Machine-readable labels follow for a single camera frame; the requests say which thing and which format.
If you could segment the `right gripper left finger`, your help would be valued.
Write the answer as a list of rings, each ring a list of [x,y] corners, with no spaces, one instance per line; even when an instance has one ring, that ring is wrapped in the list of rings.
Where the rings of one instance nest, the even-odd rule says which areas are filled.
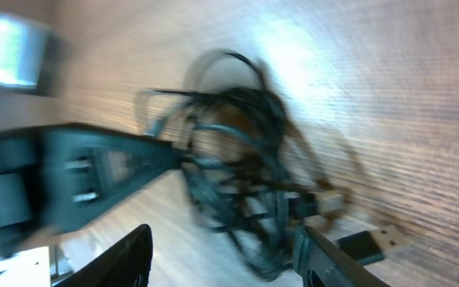
[[[147,287],[153,238],[141,224],[57,287]]]

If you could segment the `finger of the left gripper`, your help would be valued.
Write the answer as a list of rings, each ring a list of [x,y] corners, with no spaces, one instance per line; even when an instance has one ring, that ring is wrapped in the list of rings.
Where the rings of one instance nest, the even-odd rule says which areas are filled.
[[[89,124],[0,132],[0,246],[79,230],[177,168],[168,141]]]

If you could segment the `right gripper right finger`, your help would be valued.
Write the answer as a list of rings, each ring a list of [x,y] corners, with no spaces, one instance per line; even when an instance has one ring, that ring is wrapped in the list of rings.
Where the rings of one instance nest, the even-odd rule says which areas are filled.
[[[295,230],[292,267],[303,287],[388,287],[309,226]]]

